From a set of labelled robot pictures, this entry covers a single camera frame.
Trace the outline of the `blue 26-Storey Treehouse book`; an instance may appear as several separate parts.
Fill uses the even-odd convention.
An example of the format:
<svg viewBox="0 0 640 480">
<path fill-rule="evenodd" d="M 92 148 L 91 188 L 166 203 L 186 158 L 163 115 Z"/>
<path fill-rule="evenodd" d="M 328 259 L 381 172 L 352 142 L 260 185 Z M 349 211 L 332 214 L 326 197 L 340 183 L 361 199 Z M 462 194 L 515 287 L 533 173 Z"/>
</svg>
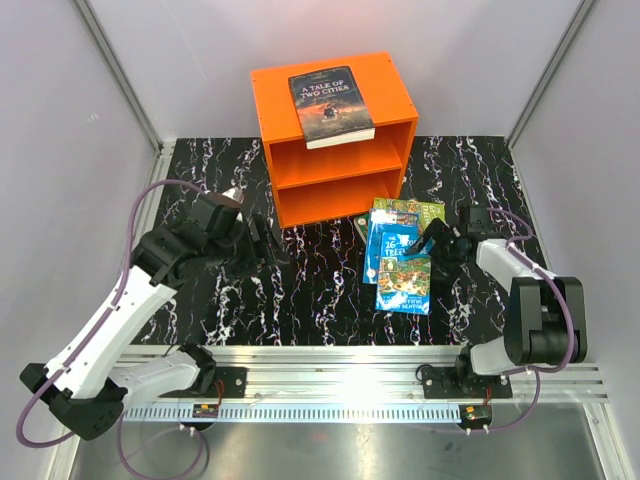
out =
<svg viewBox="0 0 640 480">
<path fill-rule="evenodd" d="M 415 233 L 382 234 L 375 308 L 379 311 L 428 315 L 431 311 L 431 259 L 407 254 Z"/>
</svg>

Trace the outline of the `dark Tale of Two Cities book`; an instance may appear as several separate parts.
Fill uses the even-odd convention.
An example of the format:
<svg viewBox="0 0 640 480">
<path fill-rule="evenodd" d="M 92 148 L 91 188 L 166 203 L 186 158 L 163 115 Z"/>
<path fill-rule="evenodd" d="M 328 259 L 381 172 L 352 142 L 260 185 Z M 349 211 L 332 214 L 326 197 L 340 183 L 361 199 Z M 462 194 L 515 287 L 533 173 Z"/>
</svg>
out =
<svg viewBox="0 0 640 480">
<path fill-rule="evenodd" d="M 347 65 L 289 78 L 308 150 L 373 140 L 375 125 Z"/>
</svg>

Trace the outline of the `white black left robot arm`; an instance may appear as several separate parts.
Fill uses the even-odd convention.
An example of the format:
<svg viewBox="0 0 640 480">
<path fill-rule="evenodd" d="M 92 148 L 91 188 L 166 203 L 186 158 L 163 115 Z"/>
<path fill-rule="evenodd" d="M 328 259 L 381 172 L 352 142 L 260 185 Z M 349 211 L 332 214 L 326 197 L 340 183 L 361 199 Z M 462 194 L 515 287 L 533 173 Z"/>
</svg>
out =
<svg viewBox="0 0 640 480">
<path fill-rule="evenodd" d="M 187 216 L 156 227 L 132 247 L 114 290 L 76 337 L 47 363 L 30 363 L 21 382 L 71 435 L 90 441 L 111 429 L 129 408 L 164 394 L 209 394 L 216 362 L 203 346 L 186 343 L 133 368 L 116 363 L 144 324 L 208 268 L 229 279 L 285 265 L 266 218 L 242 211 L 231 189 L 198 198 Z"/>
</svg>

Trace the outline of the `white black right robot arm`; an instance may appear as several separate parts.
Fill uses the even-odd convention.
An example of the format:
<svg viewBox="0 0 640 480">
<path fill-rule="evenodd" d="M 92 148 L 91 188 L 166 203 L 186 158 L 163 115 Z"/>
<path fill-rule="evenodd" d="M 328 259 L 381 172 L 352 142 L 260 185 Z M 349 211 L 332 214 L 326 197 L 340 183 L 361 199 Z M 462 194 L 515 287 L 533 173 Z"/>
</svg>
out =
<svg viewBox="0 0 640 480">
<path fill-rule="evenodd" d="M 444 284 L 474 264 L 507 293 L 500 337 L 460 350 L 449 367 L 423 364 L 416 377 L 427 399 L 508 399 L 511 376 L 557 373 L 585 360 L 588 351 L 583 285 L 540 266 L 517 247 L 533 232 L 506 239 L 494 228 L 497 209 L 463 206 L 450 226 L 439 218 L 407 248 L 427 253 L 432 278 Z"/>
</svg>

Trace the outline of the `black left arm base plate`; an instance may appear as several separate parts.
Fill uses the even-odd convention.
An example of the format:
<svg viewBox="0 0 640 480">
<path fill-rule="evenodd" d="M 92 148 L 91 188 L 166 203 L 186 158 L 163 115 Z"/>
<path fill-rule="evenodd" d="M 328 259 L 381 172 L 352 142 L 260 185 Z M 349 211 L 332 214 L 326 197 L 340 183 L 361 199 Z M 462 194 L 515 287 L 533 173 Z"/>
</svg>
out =
<svg viewBox="0 0 640 480">
<path fill-rule="evenodd" d="M 245 397 L 247 375 L 245 367 L 217 367 L 214 382 L 204 392 L 176 390 L 161 395 L 161 398 L 217 398 L 219 387 L 224 399 L 242 399 Z"/>
</svg>

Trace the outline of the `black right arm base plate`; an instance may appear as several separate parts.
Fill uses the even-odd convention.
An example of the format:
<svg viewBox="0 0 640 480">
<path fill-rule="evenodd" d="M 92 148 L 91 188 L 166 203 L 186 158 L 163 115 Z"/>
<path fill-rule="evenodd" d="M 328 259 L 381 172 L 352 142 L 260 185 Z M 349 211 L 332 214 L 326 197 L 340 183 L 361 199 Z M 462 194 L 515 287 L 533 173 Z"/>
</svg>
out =
<svg viewBox="0 0 640 480">
<path fill-rule="evenodd" d="M 500 376 L 462 375 L 455 367 L 420 365 L 415 376 L 425 399 L 511 399 L 510 381 Z"/>
</svg>

